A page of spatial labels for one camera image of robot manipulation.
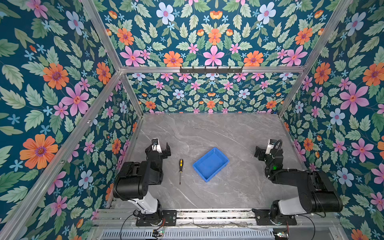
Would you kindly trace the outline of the black wall hook rail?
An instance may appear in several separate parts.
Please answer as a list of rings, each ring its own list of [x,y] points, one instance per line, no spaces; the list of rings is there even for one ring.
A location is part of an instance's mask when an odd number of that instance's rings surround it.
[[[243,72],[243,67],[180,67],[181,74],[237,74]]]

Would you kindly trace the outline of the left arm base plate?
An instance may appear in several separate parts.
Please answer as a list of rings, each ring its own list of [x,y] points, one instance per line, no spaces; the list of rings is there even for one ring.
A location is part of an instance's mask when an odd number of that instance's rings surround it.
[[[178,212],[176,210],[161,210],[153,214],[139,214],[137,227],[174,227]]]

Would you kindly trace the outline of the aluminium front rail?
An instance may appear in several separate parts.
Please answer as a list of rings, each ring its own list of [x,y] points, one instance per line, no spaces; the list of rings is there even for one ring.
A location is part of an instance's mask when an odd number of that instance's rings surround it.
[[[255,214],[252,209],[176,209],[178,212],[175,227],[211,227],[234,225],[241,228],[246,227],[266,227],[258,226]],[[98,216],[93,220],[93,225],[97,227],[135,227],[137,217],[132,215],[132,209],[107,209],[100,210]],[[320,228],[339,228],[342,226],[340,220],[332,213],[327,213],[324,217],[317,214],[294,215],[297,221],[296,226],[288,224],[282,226],[270,225],[270,227],[320,227]]]

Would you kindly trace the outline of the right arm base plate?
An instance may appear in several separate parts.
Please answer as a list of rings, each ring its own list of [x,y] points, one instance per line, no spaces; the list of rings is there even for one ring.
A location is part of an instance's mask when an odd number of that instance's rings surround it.
[[[258,226],[296,226],[297,221],[294,215],[281,215],[279,211],[271,212],[267,209],[252,209]]]

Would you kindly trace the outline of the blue plastic bin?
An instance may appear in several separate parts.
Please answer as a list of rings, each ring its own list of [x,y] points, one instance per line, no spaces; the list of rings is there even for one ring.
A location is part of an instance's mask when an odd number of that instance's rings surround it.
[[[230,160],[218,148],[213,148],[207,152],[203,157],[193,164],[193,168],[197,174],[208,183],[215,177],[222,169],[224,169]]]

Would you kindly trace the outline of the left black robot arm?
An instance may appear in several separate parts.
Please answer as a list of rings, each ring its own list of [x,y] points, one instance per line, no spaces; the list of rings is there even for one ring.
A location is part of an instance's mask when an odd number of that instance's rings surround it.
[[[134,215],[145,223],[162,224],[164,214],[161,203],[149,192],[149,186],[161,185],[164,178],[163,161],[172,155],[169,144],[163,150],[158,139],[152,139],[145,149],[142,162],[125,162],[114,183],[113,196],[133,204]]]

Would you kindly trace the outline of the yellow black handled screwdriver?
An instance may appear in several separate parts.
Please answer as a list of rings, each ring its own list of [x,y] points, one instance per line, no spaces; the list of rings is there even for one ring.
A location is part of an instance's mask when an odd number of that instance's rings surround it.
[[[184,160],[180,159],[180,161],[179,161],[179,185],[181,185],[181,182],[182,182],[183,167],[184,167]]]

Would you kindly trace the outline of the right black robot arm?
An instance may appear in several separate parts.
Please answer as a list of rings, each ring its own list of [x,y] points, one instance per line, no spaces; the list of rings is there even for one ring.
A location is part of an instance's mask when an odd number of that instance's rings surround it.
[[[273,201],[270,209],[252,209],[257,225],[296,225],[295,216],[340,213],[343,202],[323,172],[283,168],[283,141],[270,139],[266,149],[256,147],[255,158],[266,164],[264,173],[273,184],[297,188],[294,198]]]

